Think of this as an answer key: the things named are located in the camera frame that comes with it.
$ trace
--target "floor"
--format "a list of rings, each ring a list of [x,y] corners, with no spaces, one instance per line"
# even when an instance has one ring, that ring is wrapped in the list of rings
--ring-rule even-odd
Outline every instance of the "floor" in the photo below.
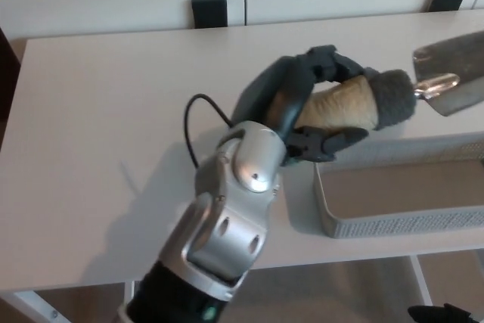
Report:
[[[0,123],[0,145],[5,124]],[[484,312],[484,275],[474,252],[420,258],[435,305]],[[39,294],[72,323],[111,321],[123,285],[44,290]],[[222,323],[412,322],[406,309],[420,303],[408,258],[338,262],[252,271]],[[31,323],[0,300],[0,321]]]

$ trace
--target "white table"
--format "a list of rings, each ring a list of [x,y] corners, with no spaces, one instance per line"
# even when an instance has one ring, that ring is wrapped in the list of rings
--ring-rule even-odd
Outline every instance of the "white table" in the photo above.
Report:
[[[459,11],[30,40],[0,153],[0,290],[143,276],[193,197],[182,137],[193,94],[211,95],[229,113],[273,60],[329,43],[361,64],[412,72],[416,47],[482,28],[484,11]],[[372,137],[484,131],[483,112],[479,105],[446,119],[421,103],[398,133]],[[196,105],[191,133],[199,156],[223,130],[212,110]],[[312,166],[288,169],[284,179],[256,269],[484,247],[484,228],[327,238]]]

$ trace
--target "robotic hand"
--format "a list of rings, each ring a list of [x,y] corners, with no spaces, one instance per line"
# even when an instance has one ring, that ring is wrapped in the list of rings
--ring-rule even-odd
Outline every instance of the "robotic hand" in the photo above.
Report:
[[[231,118],[234,127],[197,170],[194,202],[133,300],[120,308],[120,321],[219,320],[264,246],[281,166],[290,160],[334,160],[337,151],[368,135],[348,120],[324,128],[324,116],[312,119],[320,107],[318,99],[306,105],[314,84],[344,85],[365,79],[359,77],[364,74],[335,47],[322,46],[280,58],[245,89]],[[301,127],[294,129],[296,123]]]

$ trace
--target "black wire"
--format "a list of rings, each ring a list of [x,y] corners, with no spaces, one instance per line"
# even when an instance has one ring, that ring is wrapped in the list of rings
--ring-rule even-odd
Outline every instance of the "black wire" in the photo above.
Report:
[[[192,98],[188,101],[187,106],[185,106],[185,112],[183,114],[183,133],[185,134],[185,144],[187,145],[188,153],[190,154],[191,161],[193,162],[195,168],[198,168],[198,160],[197,160],[197,157],[195,156],[194,149],[191,146],[190,135],[188,134],[188,114],[190,113],[191,105],[199,98],[202,98],[210,105],[212,105],[212,107],[215,109],[217,114],[222,118],[222,120],[224,120],[224,122],[229,127],[232,127],[232,121],[230,121],[230,119],[227,118],[227,116],[224,114],[222,109],[217,105],[217,103],[214,100],[210,98],[210,96],[207,96],[205,94],[196,94],[195,96],[192,96]]]

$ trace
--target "green light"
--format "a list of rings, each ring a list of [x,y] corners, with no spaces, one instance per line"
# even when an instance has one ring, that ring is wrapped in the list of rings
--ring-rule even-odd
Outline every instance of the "green light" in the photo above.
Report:
[[[214,306],[211,306],[207,309],[205,309],[205,312],[203,312],[202,319],[204,321],[211,321],[212,319],[215,318],[217,315],[217,309]]]

